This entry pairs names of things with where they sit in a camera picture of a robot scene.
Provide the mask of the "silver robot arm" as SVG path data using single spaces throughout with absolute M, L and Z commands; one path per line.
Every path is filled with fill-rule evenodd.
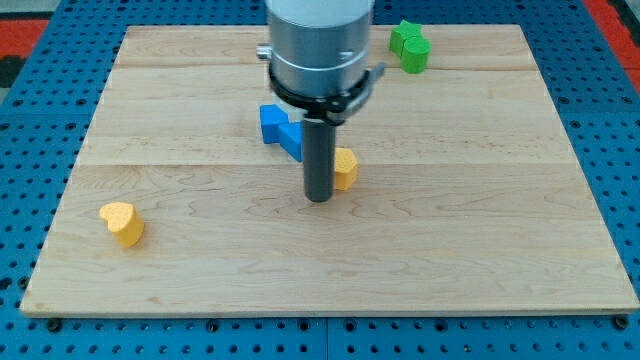
M 373 0 L 266 0 L 272 91 L 305 117 L 340 126 L 368 101 L 386 64 L 368 66 Z

